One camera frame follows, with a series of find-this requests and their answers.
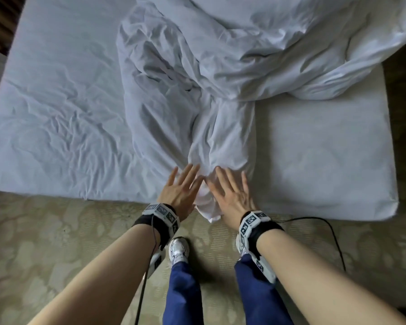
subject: forearm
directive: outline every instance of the forearm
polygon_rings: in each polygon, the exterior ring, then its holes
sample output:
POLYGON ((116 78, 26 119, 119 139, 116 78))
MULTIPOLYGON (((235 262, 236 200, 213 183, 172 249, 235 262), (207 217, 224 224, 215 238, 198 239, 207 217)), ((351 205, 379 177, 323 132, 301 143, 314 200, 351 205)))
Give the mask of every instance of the forearm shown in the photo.
POLYGON ((120 324, 153 248, 152 227, 133 226, 90 262, 29 325, 120 324))
POLYGON ((270 230, 257 249, 311 325, 406 324, 406 318, 281 230, 270 230))

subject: patterned carpet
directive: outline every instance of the patterned carpet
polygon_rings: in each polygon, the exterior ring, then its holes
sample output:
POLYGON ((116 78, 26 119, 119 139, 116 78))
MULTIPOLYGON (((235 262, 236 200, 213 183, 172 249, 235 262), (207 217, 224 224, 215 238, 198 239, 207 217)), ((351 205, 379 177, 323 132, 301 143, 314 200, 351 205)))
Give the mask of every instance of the patterned carpet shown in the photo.
MULTIPOLYGON (((401 205, 386 222, 331 221, 349 275, 394 306, 406 306, 406 47, 384 64, 401 205)), ((119 237, 143 205, 0 193, 0 324, 26 324, 93 257, 119 237)), ((287 231, 340 267, 329 228, 298 221, 287 231)), ((193 245, 206 324, 244 324, 233 265, 235 234, 193 214, 179 230, 193 245)), ((148 281, 142 324, 159 324, 170 271, 148 281)), ((123 324, 131 324, 134 299, 123 324)), ((300 316, 292 311, 297 324, 300 316)))

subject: white fitted sheet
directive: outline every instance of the white fitted sheet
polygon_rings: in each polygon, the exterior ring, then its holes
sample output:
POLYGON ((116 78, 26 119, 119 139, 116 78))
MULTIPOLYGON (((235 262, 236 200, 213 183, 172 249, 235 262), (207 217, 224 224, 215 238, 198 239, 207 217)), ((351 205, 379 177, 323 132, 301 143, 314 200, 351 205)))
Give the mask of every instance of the white fitted sheet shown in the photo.
MULTIPOLYGON (((153 201, 115 38, 133 0, 27 0, 0 84, 0 191, 153 201)), ((380 220, 397 188, 383 72, 329 101, 256 105, 252 185, 269 212, 380 220)))

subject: hand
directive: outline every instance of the hand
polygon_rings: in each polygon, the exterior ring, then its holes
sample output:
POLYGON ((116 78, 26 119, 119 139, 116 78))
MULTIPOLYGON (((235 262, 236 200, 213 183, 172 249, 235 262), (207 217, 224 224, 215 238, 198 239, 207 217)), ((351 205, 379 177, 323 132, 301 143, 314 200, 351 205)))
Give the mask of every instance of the hand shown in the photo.
POLYGON ((256 211, 257 207, 250 196, 248 188, 248 180, 244 171, 242 171, 242 190, 239 189, 235 178, 233 177, 232 170, 229 168, 223 170, 219 166, 215 168, 215 172, 218 175, 219 183, 224 190, 224 195, 215 186, 213 182, 206 179, 213 196, 217 200, 221 211, 224 213, 222 219, 224 222, 234 230, 239 230, 241 225, 241 219, 243 215, 248 211, 256 211))
POLYGON ((178 172, 178 167, 175 167, 157 199, 158 203, 171 205, 181 222, 188 218, 195 207, 194 201, 204 179, 202 175, 196 179, 199 169, 199 164, 188 164, 174 183, 178 172))

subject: navy trousers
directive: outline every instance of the navy trousers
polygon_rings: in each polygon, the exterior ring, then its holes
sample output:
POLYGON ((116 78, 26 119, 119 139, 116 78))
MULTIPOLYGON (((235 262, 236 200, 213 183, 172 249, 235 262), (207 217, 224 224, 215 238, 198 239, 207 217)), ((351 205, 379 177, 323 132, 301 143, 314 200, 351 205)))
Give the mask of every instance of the navy trousers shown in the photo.
MULTIPOLYGON (((293 325, 286 306, 249 254, 235 265, 247 325, 293 325)), ((200 285, 191 267, 178 262, 171 269, 163 325, 203 325, 200 285)))

